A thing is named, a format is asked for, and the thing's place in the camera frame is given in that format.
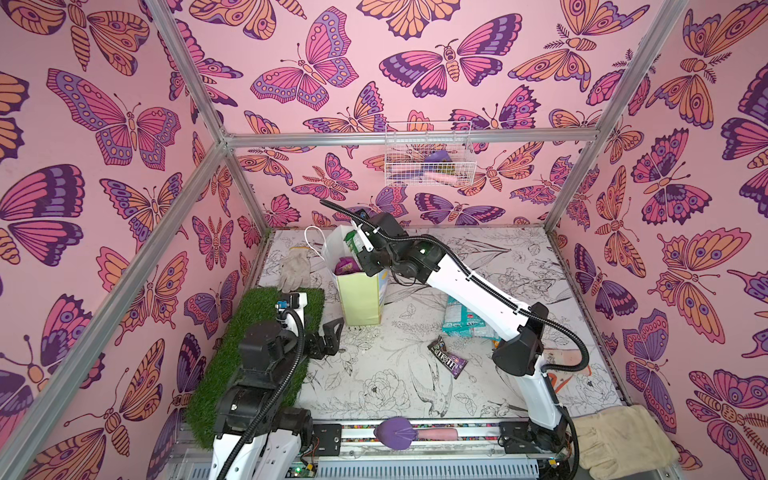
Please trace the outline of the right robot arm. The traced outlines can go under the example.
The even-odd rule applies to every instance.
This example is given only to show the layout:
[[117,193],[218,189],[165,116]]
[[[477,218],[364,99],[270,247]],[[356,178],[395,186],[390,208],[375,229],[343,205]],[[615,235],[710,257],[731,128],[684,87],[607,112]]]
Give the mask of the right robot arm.
[[[406,233],[391,214],[368,217],[330,200],[320,204],[350,219],[363,244],[357,259],[364,273],[373,276],[387,270],[396,280],[410,279],[437,289],[492,327],[500,337],[492,360],[516,380],[527,406],[527,426],[522,433],[511,434],[510,440],[553,454],[570,448],[571,457],[577,456],[579,441],[574,421],[548,378],[551,370],[574,373],[589,365],[589,351],[576,333],[551,320],[543,304],[529,305],[487,281],[443,241],[431,235]],[[572,341],[580,353],[577,363],[558,364],[541,358],[546,327]]]

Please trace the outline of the teal mint candy bag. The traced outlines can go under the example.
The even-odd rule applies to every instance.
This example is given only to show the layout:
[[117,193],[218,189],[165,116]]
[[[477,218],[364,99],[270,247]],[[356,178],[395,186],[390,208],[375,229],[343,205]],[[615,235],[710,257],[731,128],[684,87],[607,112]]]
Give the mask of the teal mint candy bag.
[[451,337],[499,340],[495,330],[453,297],[448,297],[442,332]]

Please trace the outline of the dark M&M's chocolate packet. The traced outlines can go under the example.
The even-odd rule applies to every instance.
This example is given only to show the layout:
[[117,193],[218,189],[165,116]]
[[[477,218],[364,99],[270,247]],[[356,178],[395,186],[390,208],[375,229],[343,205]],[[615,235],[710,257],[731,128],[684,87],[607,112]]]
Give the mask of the dark M&M's chocolate packet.
[[461,375],[467,365],[466,359],[448,350],[442,337],[433,340],[428,345],[428,350],[440,364],[449,370],[454,379],[457,379]]

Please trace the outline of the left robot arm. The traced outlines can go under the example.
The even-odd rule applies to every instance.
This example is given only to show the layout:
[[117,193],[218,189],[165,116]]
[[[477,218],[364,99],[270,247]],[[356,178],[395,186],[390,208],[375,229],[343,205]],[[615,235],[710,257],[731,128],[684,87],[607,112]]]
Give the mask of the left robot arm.
[[338,456],[342,426],[315,425],[309,410],[281,405],[302,362],[340,350],[345,321],[307,327],[304,292],[282,294],[238,343],[241,363],[216,407],[211,479],[288,479],[319,473],[315,456]]

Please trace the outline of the purple grape gummy bag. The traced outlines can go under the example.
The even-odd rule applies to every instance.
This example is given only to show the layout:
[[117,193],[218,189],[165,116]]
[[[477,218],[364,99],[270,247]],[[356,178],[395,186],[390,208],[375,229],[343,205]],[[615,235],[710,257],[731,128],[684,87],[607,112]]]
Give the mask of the purple grape gummy bag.
[[357,260],[351,256],[341,257],[334,267],[334,274],[336,276],[344,276],[360,272],[360,265]]

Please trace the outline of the green rainbow snack bag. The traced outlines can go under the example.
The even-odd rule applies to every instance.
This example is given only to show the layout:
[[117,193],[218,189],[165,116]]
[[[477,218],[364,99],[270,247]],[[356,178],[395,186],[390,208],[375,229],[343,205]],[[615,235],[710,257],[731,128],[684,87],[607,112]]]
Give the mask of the green rainbow snack bag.
[[345,234],[344,243],[354,255],[359,255],[366,250],[365,244],[356,230],[351,230]]

